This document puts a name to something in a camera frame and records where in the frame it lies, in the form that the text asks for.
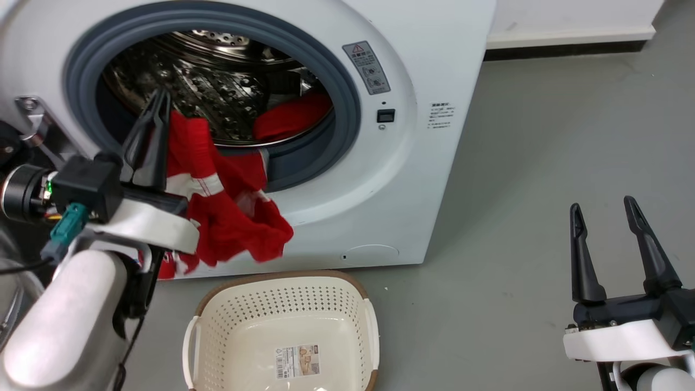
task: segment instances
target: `gray rubber gasket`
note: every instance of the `gray rubber gasket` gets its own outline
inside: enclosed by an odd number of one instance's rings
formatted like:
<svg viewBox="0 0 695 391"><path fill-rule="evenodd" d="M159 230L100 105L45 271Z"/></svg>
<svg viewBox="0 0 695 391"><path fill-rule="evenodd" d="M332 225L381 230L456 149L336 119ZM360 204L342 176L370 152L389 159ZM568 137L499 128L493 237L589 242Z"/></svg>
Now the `gray rubber gasket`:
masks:
<svg viewBox="0 0 695 391"><path fill-rule="evenodd" d="M65 68L65 95L77 122L99 147L120 151L120 144L99 117L95 99L107 63L138 41L193 29L233 31L283 51L307 66L333 101L334 117L328 125L322 124L330 129L269 149L271 168L274 157L283 157L286 171L269 178L269 191L287 189L320 175L350 149L359 131L359 96L352 77L335 55L303 30L276 17L208 1L166 1L132 8L102 21L75 45ZM320 145L311 148L317 140L322 140Z"/></svg>

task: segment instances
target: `empty laundry basket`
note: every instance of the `empty laundry basket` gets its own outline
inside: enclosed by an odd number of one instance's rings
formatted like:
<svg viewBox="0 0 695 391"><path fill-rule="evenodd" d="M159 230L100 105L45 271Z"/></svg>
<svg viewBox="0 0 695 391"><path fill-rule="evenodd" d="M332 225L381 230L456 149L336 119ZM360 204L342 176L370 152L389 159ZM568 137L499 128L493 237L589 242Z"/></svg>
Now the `empty laundry basket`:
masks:
<svg viewBox="0 0 695 391"><path fill-rule="evenodd" d="M378 367L374 308L337 271L224 284L203 298L183 340L183 375L196 391L366 391Z"/></svg>

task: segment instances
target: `perforated basket side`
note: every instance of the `perforated basket side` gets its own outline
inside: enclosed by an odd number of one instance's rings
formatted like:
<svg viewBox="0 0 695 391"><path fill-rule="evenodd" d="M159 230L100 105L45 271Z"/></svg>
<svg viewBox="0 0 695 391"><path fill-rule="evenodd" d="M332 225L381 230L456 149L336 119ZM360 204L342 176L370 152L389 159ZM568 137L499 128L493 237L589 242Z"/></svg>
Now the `perforated basket side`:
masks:
<svg viewBox="0 0 695 391"><path fill-rule="evenodd" d="M361 389L374 387L366 292L349 275L335 271L290 272L240 278L211 291L200 303L200 391L224 391L227 341L235 328L263 317L333 312L347 317L357 336Z"/></svg>

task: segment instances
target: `gray floor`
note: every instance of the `gray floor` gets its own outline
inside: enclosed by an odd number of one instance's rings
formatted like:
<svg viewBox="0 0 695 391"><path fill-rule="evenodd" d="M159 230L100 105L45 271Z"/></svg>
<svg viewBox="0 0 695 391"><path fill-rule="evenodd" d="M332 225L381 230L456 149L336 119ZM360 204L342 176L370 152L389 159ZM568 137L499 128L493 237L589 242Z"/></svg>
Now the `gray floor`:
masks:
<svg viewBox="0 0 695 391"><path fill-rule="evenodd" d="M483 65L427 261L351 272L379 317L378 390L599 390L562 347L572 202L609 296L642 292L625 194L695 287L695 3L655 25L638 54ZM186 388L183 330L219 283L158 287L126 390Z"/></svg>

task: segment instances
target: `white washing machine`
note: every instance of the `white washing machine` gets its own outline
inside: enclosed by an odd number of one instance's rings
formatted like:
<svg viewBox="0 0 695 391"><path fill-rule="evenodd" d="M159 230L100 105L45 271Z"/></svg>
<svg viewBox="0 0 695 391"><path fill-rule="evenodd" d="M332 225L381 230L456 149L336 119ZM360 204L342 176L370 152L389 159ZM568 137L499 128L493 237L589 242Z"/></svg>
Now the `white washing machine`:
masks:
<svg viewBox="0 0 695 391"><path fill-rule="evenodd" d="M259 56L297 61L332 101L312 131L268 146L269 195L295 236L281 259L257 264L241 254L189 276L419 264L494 7L492 0L2 0L0 119L30 134L15 100L31 95L81 153L118 150L122 105L99 92L116 56L172 32L261 42Z"/></svg>

